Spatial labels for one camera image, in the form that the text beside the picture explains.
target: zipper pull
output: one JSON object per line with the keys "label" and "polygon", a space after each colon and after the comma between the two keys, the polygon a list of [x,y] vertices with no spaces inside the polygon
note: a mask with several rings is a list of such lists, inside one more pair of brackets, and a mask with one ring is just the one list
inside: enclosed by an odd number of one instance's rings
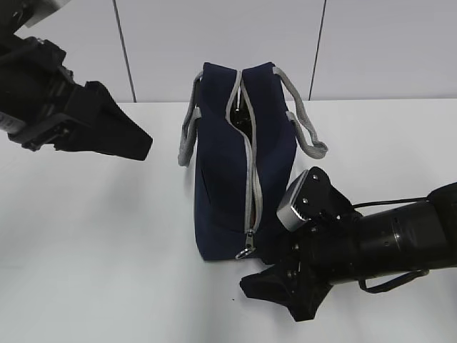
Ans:
{"label": "zipper pull", "polygon": [[246,234],[246,248],[240,251],[235,256],[235,259],[244,259],[255,251],[256,248],[254,246],[254,231],[251,230]]}

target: gray zipper trim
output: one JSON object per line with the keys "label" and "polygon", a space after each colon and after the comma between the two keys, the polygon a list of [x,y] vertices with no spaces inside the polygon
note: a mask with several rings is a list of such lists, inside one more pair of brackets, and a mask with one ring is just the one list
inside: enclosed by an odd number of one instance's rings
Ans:
{"label": "gray zipper trim", "polygon": [[244,232],[247,234],[250,229],[251,223],[251,213],[252,213],[252,171],[253,171],[253,152],[249,138],[242,132],[237,129],[230,120],[230,113],[233,102],[235,101],[235,96],[238,93],[238,90],[241,85],[241,71],[237,71],[235,84],[231,90],[230,97],[228,98],[227,107],[226,107],[226,121],[244,138],[244,148],[246,150],[246,201],[244,204]]}
{"label": "gray zipper trim", "polygon": [[260,221],[262,218],[262,211],[263,211],[263,199],[262,199],[262,188],[260,185],[260,179],[258,177],[257,171],[257,134],[256,134],[256,116],[254,114],[254,109],[252,107],[251,100],[249,99],[248,92],[246,87],[244,86],[243,80],[241,80],[241,93],[244,95],[244,99],[246,100],[246,105],[248,107],[249,116],[251,117],[252,123],[252,180],[253,180],[253,196],[254,202],[256,205],[256,221],[254,222],[253,227],[249,227],[248,230],[245,230],[245,233],[248,234],[252,232],[255,234],[260,226]]}
{"label": "gray zipper trim", "polygon": [[[235,101],[235,96],[238,93],[238,90],[241,89],[241,93],[244,95],[246,100],[246,105],[248,107],[249,116],[251,117],[252,123],[252,144],[249,141],[249,138],[242,132],[237,129],[230,120],[230,113],[232,109],[233,102]],[[246,150],[246,201],[245,201],[245,210],[244,210],[244,233],[246,234],[246,247],[244,250],[239,252],[235,258],[243,259],[251,254],[256,248],[253,242],[253,236],[257,232],[260,225],[262,211],[263,211],[263,200],[262,200],[262,189],[260,185],[260,179],[258,177],[257,166],[256,166],[256,155],[257,155],[257,136],[256,136],[256,117],[254,115],[254,110],[249,99],[248,92],[244,86],[242,79],[242,72],[237,71],[236,80],[231,91],[230,97],[228,98],[228,103],[226,107],[226,121],[237,131],[244,139],[244,147]],[[251,215],[252,215],[252,197],[254,197],[254,206],[256,208],[256,220],[254,225],[251,227]]]}

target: white wall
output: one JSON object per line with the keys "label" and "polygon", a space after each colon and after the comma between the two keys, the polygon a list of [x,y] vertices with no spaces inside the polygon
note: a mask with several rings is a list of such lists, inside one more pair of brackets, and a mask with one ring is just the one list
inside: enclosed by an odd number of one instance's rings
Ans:
{"label": "white wall", "polygon": [[[324,0],[116,1],[138,101],[188,101],[205,61],[273,61],[308,98]],[[312,99],[455,97],[456,13],[453,0],[327,0]],[[21,35],[132,101],[112,0],[72,0]]]}
{"label": "white wall", "polygon": [[313,99],[457,95],[457,2],[328,0]]}

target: zipper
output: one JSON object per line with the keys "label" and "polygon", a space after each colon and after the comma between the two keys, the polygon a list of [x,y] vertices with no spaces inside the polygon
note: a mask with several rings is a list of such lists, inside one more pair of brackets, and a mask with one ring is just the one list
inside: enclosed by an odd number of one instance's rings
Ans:
{"label": "zipper", "polygon": [[[253,112],[253,107],[249,100],[246,87],[241,79],[241,72],[237,73],[236,82],[233,86],[231,96],[227,104],[226,119],[229,124],[239,132],[244,138],[244,144],[246,147],[246,202],[245,202],[245,220],[244,220],[244,233],[246,234],[246,243],[244,249],[239,252],[235,259],[243,259],[248,255],[252,254],[256,250],[254,244],[254,235],[256,234],[260,225],[262,217],[262,191],[260,185],[260,179],[258,177],[256,167],[256,152],[257,152],[257,141],[256,141],[256,117]],[[251,120],[251,139],[248,135],[239,129],[231,120],[231,111],[247,111]]]}

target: panel seam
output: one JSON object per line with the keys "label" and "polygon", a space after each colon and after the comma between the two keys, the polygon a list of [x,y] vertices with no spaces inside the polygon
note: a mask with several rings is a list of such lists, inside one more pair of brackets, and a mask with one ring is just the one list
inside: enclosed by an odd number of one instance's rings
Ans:
{"label": "panel seam", "polygon": [[113,0],[113,6],[114,6],[114,13],[116,15],[117,27],[118,27],[118,30],[119,30],[119,38],[121,40],[121,45],[122,45],[122,51],[124,53],[124,61],[126,62],[127,74],[129,75],[129,83],[130,83],[131,95],[134,98],[134,102],[137,102],[136,101],[136,94],[135,94],[134,79],[133,79],[133,77],[131,75],[129,56],[127,54],[126,42],[125,42],[125,39],[124,39],[124,33],[122,31],[121,18],[119,16],[119,10],[118,10],[118,6],[117,6],[117,3],[116,3],[116,0]]}

